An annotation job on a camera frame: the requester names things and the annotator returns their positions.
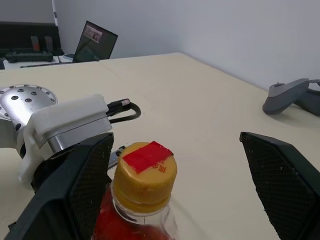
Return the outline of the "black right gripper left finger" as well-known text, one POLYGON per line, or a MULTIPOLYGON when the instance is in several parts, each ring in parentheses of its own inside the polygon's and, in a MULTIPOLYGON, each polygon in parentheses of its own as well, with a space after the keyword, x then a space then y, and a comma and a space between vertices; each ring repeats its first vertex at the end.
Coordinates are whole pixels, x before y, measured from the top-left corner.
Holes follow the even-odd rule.
POLYGON ((76 144, 11 225, 9 240, 89 240, 111 183, 111 132, 76 144))

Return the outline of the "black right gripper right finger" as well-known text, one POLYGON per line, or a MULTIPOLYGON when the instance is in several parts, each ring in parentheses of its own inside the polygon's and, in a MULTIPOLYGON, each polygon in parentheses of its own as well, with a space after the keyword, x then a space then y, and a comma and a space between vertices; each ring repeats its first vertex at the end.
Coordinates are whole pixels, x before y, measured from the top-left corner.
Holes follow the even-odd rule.
POLYGON ((281 240, 320 238, 320 173, 291 144, 241 132, 257 195, 281 240))

